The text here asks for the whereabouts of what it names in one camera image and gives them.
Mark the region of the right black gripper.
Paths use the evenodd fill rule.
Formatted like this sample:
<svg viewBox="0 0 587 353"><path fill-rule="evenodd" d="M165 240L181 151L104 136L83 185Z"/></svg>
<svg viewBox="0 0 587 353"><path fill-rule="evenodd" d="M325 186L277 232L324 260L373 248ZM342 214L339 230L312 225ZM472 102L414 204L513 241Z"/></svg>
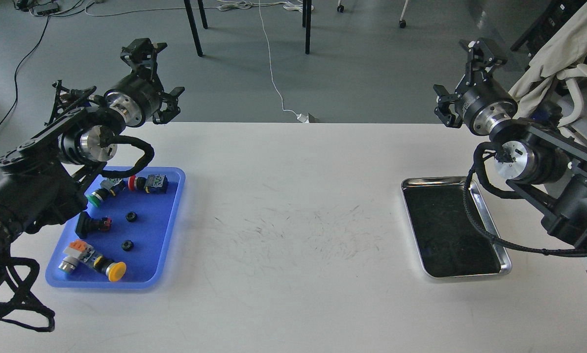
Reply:
<svg viewBox="0 0 587 353"><path fill-rule="evenodd" d="M458 129L464 122L473 134L486 136L499 121L513 118L518 105L497 81L476 84L476 79L491 78L495 67L506 64L508 57L490 38L460 40L459 45L467 53L459 89L450 94L443 85L433 85L437 94L434 113L446 127ZM458 103L459 116L450 110L453 103Z"/></svg>

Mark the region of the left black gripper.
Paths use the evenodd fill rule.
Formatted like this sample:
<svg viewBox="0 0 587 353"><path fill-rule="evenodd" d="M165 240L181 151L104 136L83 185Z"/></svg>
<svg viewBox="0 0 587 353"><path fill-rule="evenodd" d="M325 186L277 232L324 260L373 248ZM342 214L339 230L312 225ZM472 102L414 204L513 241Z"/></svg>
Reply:
<svg viewBox="0 0 587 353"><path fill-rule="evenodd" d="M165 125L181 112L178 101L185 87L166 93L157 74L157 56L166 47L166 42L152 43L150 38L137 38L122 47L119 57L134 74L119 80L103 99L123 117L127 127L141 127L149 118L155 125Z"/></svg>

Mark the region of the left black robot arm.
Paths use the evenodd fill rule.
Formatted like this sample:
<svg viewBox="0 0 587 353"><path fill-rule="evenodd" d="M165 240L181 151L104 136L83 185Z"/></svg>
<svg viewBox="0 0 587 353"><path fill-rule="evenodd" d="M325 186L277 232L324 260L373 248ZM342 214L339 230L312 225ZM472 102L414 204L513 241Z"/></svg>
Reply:
<svg viewBox="0 0 587 353"><path fill-rule="evenodd" d="M78 240L68 246L60 268L76 264L118 281L127 266L102 255L83 238L109 230L111 220L92 219L86 208L99 205L125 188L163 194L168 187L161 174L139 176L154 158L145 141L123 135L126 127L169 123L180 113L184 87L167 93L157 69L166 43L139 38L123 47L121 60L130 73L103 95L96 87L69 89L56 81L55 100L45 129L0 156L0 321L28 330L55 330L55 312L31 291L40 266L35 259L13 257L12 243L22 234L35 234L48 225L78 217Z"/></svg>

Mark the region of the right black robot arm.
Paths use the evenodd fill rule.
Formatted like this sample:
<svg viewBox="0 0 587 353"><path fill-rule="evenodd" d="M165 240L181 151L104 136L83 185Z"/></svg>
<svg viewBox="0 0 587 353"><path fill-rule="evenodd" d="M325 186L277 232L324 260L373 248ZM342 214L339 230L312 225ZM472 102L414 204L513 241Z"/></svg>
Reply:
<svg viewBox="0 0 587 353"><path fill-rule="evenodd" d="M461 40L467 54L464 74L452 93L443 85L434 113L450 128L466 125L472 134L486 136L477 145L467 183L477 175L480 185L502 199L524 199L539 210L548 235L570 244L569 250L535 249L491 234L467 217L492 244L510 250L587 257L587 147L564 138L550 121L516 119L518 105L493 77L507 62L493 40Z"/></svg>

